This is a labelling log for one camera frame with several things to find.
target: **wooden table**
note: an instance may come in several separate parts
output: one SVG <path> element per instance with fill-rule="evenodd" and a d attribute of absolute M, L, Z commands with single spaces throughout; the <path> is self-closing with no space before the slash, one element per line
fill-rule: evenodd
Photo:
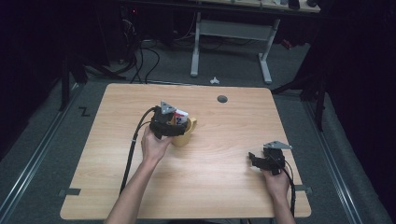
<path fill-rule="evenodd" d="M 228 102 L 218 102 L 219 95 Z M 248 152 L 262 157 L 265 143 L 288 143 L 268 89 L 130 84 L 107 87 L 70 185 L 80 193 L 66 196 L 61 217 L 107 217 L 119 196 L 136 125 L 161 100 L 189 112 L 198 125 L 186 146 L 167 149 L 148 183 L 138 217 L 273 217 L 262 174 L 248 159 Z M 284 150 L 284 155 L 294 183 L 301 185 L 291 151 Z M 141 146 L 136 144 L 130 177 L 141 160 Z M 297 191 L 295 216 L 310 213 L 305 193 Z"/>

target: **yellow mug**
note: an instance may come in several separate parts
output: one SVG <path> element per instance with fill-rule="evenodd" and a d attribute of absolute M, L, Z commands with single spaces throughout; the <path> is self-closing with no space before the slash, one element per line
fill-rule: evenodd
<path fill-rule="evenodd" d="M 195 126 L 197 126 L 196 118 L 187 118 L 187 128 L 186 132 L 183 135 L 175 136 L 172 140 L 172 144 L 175 147 L 184 147 L 186 146 L 191 139 L 191 133 L 194 131 Z"/>

